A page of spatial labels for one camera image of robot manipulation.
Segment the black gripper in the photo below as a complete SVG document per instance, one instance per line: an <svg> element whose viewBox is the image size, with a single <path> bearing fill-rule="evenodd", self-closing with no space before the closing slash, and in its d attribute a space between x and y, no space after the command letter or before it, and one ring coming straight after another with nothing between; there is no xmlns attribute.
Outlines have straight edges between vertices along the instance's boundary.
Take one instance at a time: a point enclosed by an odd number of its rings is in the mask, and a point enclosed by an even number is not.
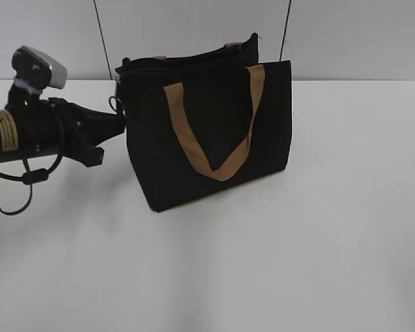
<svg viewBox="0 0 415 332"><path fill-rule="evenodd" d="M62 98L41 100L37 94L12 85L6 110L17 128L18 150L8 152L8 162L59 154L86 167L99 166L104 150L101 138L125 132L122 113L104 113L67 102Z"/></svg>

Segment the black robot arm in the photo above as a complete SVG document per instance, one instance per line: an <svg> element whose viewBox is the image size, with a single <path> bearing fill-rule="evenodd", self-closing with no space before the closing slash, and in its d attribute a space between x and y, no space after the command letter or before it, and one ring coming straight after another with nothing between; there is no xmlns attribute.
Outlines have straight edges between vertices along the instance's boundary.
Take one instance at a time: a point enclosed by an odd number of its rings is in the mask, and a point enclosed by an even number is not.
<svg viewBox="0 0 415 332"><path fill-rule="evenodd" d="M59 155L86 167L102 164L100 144L125 131L123 113L103 113L63 98L41 99L11 86L0 110L0 163Z"/></svg>

